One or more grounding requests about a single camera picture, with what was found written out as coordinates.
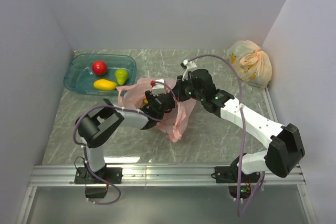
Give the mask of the red apple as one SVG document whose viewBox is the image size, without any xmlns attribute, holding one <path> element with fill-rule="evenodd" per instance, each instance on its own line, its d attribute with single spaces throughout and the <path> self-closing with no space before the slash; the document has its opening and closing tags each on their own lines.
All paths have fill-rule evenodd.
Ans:
<svg viewBox="0 0 336 224">
<path fill-rule="evenodd" d="M 101 61 L 101 60 L 95 61 L 92 64 L 91 69 L 92 69 L 93 73 L 98 75 L 98 76 L 103 76 L 108 72 L 108 67 L 107 67 L 106 63 L 104 61 Z"/>
</svg>

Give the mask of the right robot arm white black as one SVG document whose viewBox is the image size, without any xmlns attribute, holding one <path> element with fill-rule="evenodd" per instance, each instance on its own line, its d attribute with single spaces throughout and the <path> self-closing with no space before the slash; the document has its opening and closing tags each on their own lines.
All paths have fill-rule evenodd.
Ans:
<svg viewBox="0 0 336 224">
<path fill-rule="evenodd" d="M 180 101 L 199 101 L 207 112 L 245 129 L 266 148 L 266 151 L 245 154 L 233 162 L 231 175 L 235 181 L 242 182 L 249 174 L 265 171 L 285 178 L 305 155 L 295 125 L 274 122 L 240 104 L 232 94 L 215 87 L 206 69 L 187 71 L 178 76 L 173 91 Z"/>
</svg>

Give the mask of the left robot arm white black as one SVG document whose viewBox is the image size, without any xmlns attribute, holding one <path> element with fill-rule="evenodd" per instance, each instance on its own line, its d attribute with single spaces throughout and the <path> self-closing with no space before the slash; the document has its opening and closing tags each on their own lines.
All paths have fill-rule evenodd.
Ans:
<svg viewBox="0 0 336 224">
<path fill-rule="evenodd" d="M 122 169 L 115 171 L 107 167 L 104 160 L 104 144 L 119 127 L 131 127 L 140 130 L 151 129 L 164 116 L 177 108 L 174 92 L 155 95 L 145 92 L 148 103 L 140 109 L 126 109 L 113 105 L 104 99 L 89 112 L 79 117 L 73 134 L 74 142 L 83 148 L 83 170 L 77 171 L 78 178 L 84 184 L 121 183 Z"/>
</svg>

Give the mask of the yellow fruit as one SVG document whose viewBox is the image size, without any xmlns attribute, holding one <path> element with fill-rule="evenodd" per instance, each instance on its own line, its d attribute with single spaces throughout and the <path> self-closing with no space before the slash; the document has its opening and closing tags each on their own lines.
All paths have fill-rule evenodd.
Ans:
<svg viewBox="0 0 336 224">
<path fill-rule="evenodd" d="M 113 91 L 118 85 L 107 79 L 99 79 L 93 83 L 93 86 L 97 90 Z"/>
</svg>

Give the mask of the green pear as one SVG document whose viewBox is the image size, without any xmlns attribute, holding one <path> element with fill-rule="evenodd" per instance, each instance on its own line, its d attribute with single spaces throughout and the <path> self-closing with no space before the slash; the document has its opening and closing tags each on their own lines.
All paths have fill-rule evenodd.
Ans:
<svg viewBox="0 0 336 224">
<path fill-rule="evenodd" d="M 117 69 L 114 75 L 119 86 L 123 86 L 129 78 L 127 69 Z"/>
</svg>

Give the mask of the pink plastic bag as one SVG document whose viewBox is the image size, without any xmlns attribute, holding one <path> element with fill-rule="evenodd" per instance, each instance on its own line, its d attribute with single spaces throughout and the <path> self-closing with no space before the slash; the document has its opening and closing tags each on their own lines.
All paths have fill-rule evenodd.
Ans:
<svg viewBox="0 0 336 224">
<path fill-rule="evenodd" d="M 131 86 L 119 86 L 118 105 L 128 109 L 139 109 L 145 105 L 145 91 L 152 90 L 150 82 L 153 78 L 140 78 L 136 84 Z M 195 100 L 187 100 L 177 103 L 177 111 L 174 116 L 166 114 L 167 119 L 163 122 L 158 122 L 155 128 L 166 133 L 172 142 L 177 142 L 182 138 L 184 131 L 188 125 L 188 119 L 196 105 Z"/>
</svg>

